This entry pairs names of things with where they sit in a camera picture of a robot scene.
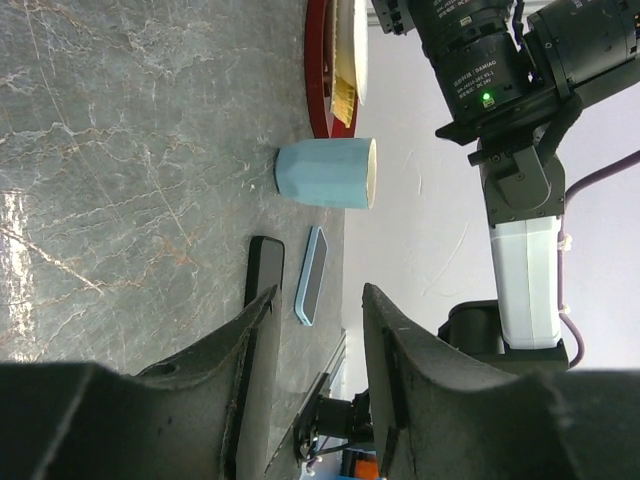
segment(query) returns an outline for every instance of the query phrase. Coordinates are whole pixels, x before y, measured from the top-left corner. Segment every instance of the cup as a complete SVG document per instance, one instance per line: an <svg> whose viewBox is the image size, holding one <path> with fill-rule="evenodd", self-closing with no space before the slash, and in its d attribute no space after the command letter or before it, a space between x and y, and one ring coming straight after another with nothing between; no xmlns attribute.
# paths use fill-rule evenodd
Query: cup
<svg viewBox="0 0 640 480"><path fill-rule="evenodd" d="M275 165L281 195L305 205L370 209L376 193L373 138L321 138L282 148Z"/></svg>

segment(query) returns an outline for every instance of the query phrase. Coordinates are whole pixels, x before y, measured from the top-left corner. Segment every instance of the smartphone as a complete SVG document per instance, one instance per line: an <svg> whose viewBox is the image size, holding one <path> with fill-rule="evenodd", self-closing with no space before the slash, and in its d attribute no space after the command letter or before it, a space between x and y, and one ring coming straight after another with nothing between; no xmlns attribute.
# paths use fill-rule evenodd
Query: smartphone
<svg viewBox="0 0 640 480"><path fill-rule="evenodd" d="M258 295L274 285L278 285L282 290L283 274L284 243L265 236L251 238L244 306L249 305Z"/></svg>
<svg viewBox="0 0 640 480"><path fill-rule="evenodd" d="M322 228L313 227L309 235L295 302L296 315L308 327L313 325L318 308L327 250L327 240L324 238Z"/></svg>

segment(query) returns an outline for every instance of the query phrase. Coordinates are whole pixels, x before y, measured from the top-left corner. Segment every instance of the marble countertop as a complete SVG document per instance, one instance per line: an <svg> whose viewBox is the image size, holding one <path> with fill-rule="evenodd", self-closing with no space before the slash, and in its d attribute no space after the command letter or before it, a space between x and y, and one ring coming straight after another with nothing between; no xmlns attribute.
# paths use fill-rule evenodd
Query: marble countertop
<svg viewBox="0 0 640 480"><path fill-rule="evenodd" d="M242 307L252 235L287 248L274 442L340 338L341 211L278 196L311 136L304 0L0 5L0 360L137 373ZM309 227L316 326L292 310Z"/></svg>

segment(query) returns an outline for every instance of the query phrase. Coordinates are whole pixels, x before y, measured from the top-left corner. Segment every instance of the white wall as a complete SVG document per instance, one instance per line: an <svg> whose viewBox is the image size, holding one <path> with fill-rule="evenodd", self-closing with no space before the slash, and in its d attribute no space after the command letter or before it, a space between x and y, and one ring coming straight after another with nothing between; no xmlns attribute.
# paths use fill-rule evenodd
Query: white wall
<svg viewBox="0 0 640 480"><path fill-rule="evenodd" d="M640 148L640 87L587 110L560 148L569 182ZM366 387L361 294L378 285L435 332L451 307L495 298L477 169L435 137L450 116L420 41L369 29L369 93L358 136L378 141L374 209L347 212L344 323L350 393ZM567 301L587 344L584 366L640 367L640 167L576 198ZM569 353L575 349L568 342Z"/></svg>

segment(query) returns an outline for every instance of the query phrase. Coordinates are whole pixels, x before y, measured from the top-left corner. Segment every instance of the camera lens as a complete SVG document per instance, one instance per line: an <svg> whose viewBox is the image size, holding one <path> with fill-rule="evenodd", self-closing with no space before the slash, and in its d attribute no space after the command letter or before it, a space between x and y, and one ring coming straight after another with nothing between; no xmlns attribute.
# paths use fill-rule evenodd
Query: camera lens
<svg viewBox="0 0 640 480"><path fill-rule="evenodd" d="M511 0L411 0L409 12L454 121L468 124L527 90L508 33Z"/></svg>
<svg viewBox="0 0 640 480"><path fill-rule="evenodd" d="M638 0L566 0L529 17L554 80L566 92L637 54Z"/></svg>

